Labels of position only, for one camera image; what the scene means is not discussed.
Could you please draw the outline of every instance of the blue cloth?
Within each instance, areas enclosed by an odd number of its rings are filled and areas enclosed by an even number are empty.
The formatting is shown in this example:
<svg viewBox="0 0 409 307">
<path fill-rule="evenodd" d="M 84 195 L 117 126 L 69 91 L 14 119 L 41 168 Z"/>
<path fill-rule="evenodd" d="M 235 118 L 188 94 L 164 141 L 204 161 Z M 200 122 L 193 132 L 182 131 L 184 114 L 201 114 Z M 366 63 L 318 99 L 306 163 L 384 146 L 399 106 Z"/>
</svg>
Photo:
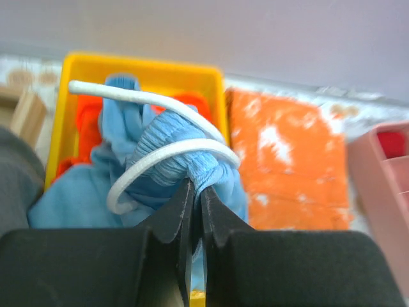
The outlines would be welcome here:
<svg viewBox="0 0 409 307">
<path fill-rule="evenodd" d="M 139 89 L 130 77 L 108 78 L 106 84 Z M 165 111 L 155 117 L 148 105 L 111 99 L 104 99 L 99 124 L 104 144 L 91 154 L 94 165 L 75 166 L 57 180 L 30 211 L 32 227 L 135 226 L 167 202 L 185 177 L 194 183 L 195 203 L 200 192 L 212 185 L 226 206 L 248 220 L 238 171 L 205 151 L 185 153 L 158 163 L 120 196 L 119 202 L 131 203 L 134 210 L 121 216 L 110 213 L 107 193 L 126 169 L 167 144 L 206 136 L 174 112 Z M 203 253 L 199 248 L 192 264 L 192 289 L 205 289 L 203 276 Z"/>
</svg>

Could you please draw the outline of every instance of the yellow plastic container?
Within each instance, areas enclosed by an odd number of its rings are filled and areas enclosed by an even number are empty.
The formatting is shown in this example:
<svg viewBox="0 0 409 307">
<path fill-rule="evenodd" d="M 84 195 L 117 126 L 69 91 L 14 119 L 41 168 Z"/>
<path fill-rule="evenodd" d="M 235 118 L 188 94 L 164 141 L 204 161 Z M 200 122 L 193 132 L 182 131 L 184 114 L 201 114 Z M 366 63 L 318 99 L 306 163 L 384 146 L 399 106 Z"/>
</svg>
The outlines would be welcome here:
<svg viewBox="0 0 409 307">
<path fill-rule="evenodd" d="M 78 154 L 78 133 L 75 128 L 77 96 L 69 93 L 68 82 L 80 80 L 103 84 L 108 75 L 120 72 L 137 77 L 143 91 L 166 96 L 185 92 L 201 94 L 209 103 L 214 125 L 220 130 L 226 142 L 229 141 L 220 70 L 213 67 L 201 67 L 184 63 L 150 61 L 101 54 L 69 54 L 64 60 L 61 73 L 57 110 L 45 178 L 46 189 L 56 176 L 58 164 L 63 159 Z"/>
</svg>

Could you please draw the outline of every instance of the orange cloth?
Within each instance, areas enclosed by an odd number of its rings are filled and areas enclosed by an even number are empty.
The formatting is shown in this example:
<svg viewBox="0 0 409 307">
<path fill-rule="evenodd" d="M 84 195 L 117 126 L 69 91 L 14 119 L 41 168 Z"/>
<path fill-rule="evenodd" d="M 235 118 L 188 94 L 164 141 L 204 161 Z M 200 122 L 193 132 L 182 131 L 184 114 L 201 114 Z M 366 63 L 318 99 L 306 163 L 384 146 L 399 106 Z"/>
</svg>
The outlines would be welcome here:
<svg viewBox="0 0 409 307">
<path fill-rule="evenodd" d="M 75 125 L 79 133 L 78 157 L 71 157 L 58 164 L 57 175 L 60 177 L 73 165 L 91 163 L 89 156 L 95 146 L 102 142 L 98 129 L 98 116 L 102 110 L 102 97 L 79 95 Z"/>
<path fill-rule="evenodd" d="M 231 144 L 260 230 L 346 230 L 351 215 L 340 119 L 290 98 L 228 90 Z"/>
<path fill-rule="evenodd" d="M 209 122 L 212 122 L 212 114 L 210 112 L 209 105 L 203 97 L 196 95 L 196 94 L 184 93 L 184 94 L 173 96 L 172 98 L 179 100 L 180 102 L 183 102 L 184 104 L 188 104 L 190 106 L 196 107 L 197 111 L 199 112 L 201 116 L 206 118 Z M 161 113 L 165 111 L 164 107 L 158 107 L 158 106 L 152 106 L 152 109 L 157 113 Z"/>
</svg>

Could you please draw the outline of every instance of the light blue towel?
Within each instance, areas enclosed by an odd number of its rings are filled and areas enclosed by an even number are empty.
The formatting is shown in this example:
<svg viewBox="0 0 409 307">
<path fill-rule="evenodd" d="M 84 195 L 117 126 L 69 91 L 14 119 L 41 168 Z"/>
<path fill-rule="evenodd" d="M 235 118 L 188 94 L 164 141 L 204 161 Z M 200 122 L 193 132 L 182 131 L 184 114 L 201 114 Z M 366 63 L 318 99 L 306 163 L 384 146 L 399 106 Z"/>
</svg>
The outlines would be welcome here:
<svg viewBox="0 0 409 307">
<path fill-rule="evenodd" d="M 106 84 L 139 89 L 129 77 L 108 78 Z M 148 105 L 104 99 L 100 115 L 104 144 L 93 150 L 94 166 L 75 166 L 64 174 L 29 213 L 32 227 L 119 227 L 135 226 L 167 202 L 181 180 L 195 185 L 195 202 L 200 192 L 212 185 L 219 198 L 247 221 L 246 197 L 236 169 L 200 151 L 158 163 L 137 178 L 120 196 L 134 210 L 117 216 L 107 209 L 106 197 L 112 184 L 139 159 L 164 145 L 205 134 L 174 112 L 155 117 Z M 192 289 L 204 290 L 203 255 L 196 251 L 192 264 Z"/>
</svg>

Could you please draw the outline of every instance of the pink plastic bin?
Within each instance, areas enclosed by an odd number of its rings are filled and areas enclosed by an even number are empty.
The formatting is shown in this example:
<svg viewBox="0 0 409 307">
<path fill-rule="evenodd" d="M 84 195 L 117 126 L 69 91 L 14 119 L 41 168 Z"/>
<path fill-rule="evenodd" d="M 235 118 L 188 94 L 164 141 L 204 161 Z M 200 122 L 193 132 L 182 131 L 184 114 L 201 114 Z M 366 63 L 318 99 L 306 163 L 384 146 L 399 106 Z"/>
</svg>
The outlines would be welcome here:
<svg viewBox="0 0 409 307">
<path fill-rule="evenodd" d="M 406 155 L 387 159 L 379 132 L 406 136 Z M 348 145 L 350 174 L 377 243 L 405 296 L 409 296 L 409 122 L 376 126 Z"/>
</svg>

